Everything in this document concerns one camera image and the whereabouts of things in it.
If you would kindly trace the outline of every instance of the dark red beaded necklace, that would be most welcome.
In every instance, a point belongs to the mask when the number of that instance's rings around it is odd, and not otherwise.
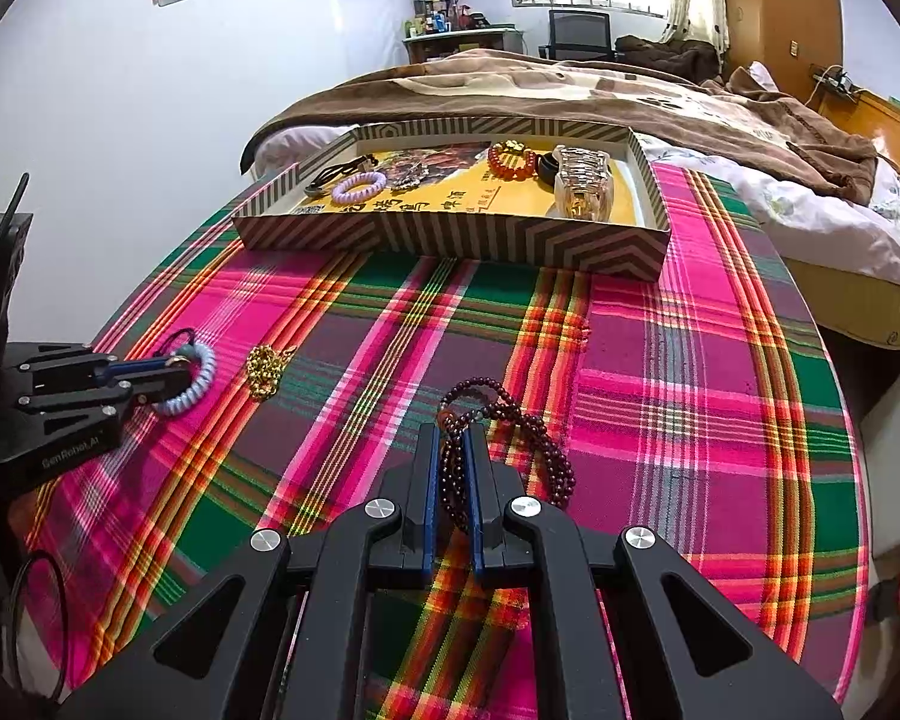
[[[456,415],[450,410],[450,404],[459,398],[463,391],[474,386],[486,386],[493,389],[499,400],[487,404],[482,409],[474,409],[469,412]],[[437,409],[437,424],[442,430],[443,445],[440,449],[440,498],[447,514],[454,524],[466,532],[466,482],[463,479],[463,431],[473,421],[481,417],[487,419],[501,419],[511,422],[523,428],[523,434],[530,442],[530,447],[543,456],[546,467],[547,488],[550,492],[550,502],[561,509],[565,509],[570,501],[570,496],[577,485],[570,461],[566,454],[557,446],[557,442],[547,434],[546,425],[539,416],[523,413],[516,405],[514,398],[504,389],[500,382],[485,377],[467,379],[450,389],[442,397]]]

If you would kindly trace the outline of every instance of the gold charm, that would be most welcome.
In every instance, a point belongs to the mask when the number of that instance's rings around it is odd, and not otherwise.
[[[250,349],[250,354],[247,355],[247,384],[253,400],[263,403],[276,395],[280,388],[280,377],[295,351],[296,346],[277,352],[272,346],[264,344]]]

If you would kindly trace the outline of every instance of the plaid tablecloth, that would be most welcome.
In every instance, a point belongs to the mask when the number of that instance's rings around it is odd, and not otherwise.
[[[197,328],[206,399],[141,410],[119,451],[40,496],[31,543],[63,566],[72,685],[257,527],[322,528],[408,461],[420,422],[470,375],[498,378],[568,448],[578,523],[657,529],[841,699],[860,640],[866,517],[850,418],[787,269],[730,185],[656,174],[673,224],[660,281],[395,254],[249,252],[210,218],[96,347],[129,358]],[[279,394],[250,400],[257,343],[298,346]],[[509,429],[493,459],[532,493]],[[522,591],[486,593],[459,533],[427,592],[378,593],[367,716],[532,718]],[[53,592],[31,614],[59,658]]]

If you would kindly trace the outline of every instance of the striped box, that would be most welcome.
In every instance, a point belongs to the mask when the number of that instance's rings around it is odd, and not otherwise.
[[[600,148],[626,162],[637,226],[491,213],[302,213],[303,188],[325,166],[361,154],[455,143],[543,139]],[[309,159],[265,175],[232,220],[251,250],[403,251],[592,271],[655,281],[670,243],[670,219],[650,163],[626,127],[562,119],[415,119],[356,127]]]

